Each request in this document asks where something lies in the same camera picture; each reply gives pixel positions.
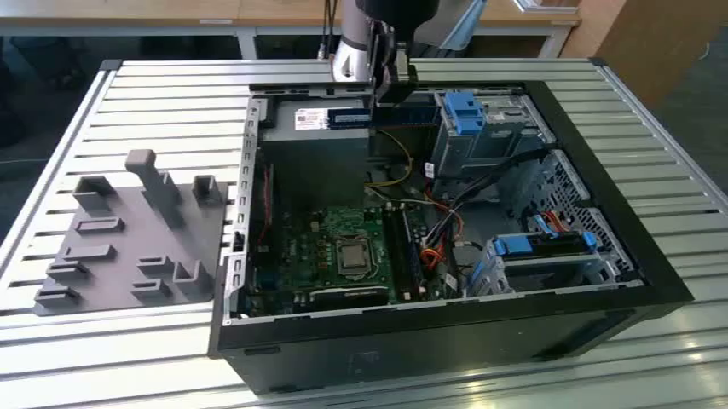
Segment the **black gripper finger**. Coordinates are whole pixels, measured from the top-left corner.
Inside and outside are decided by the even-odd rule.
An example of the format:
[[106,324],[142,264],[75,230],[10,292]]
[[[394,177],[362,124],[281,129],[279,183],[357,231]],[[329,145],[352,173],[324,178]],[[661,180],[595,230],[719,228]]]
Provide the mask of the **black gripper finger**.
[[370,35],[369,35],[369,51],[368,51],[368,67],[372,85],[372,97],[369,102],[372,124],[376,119],[377,108],[377,88],[378,88],[378,47],[380,47],[380,23],[369,19]]
[[410,64],[406,42],[389,42],[378,65],[378,103],[402,103],[418,85],[417,69]]

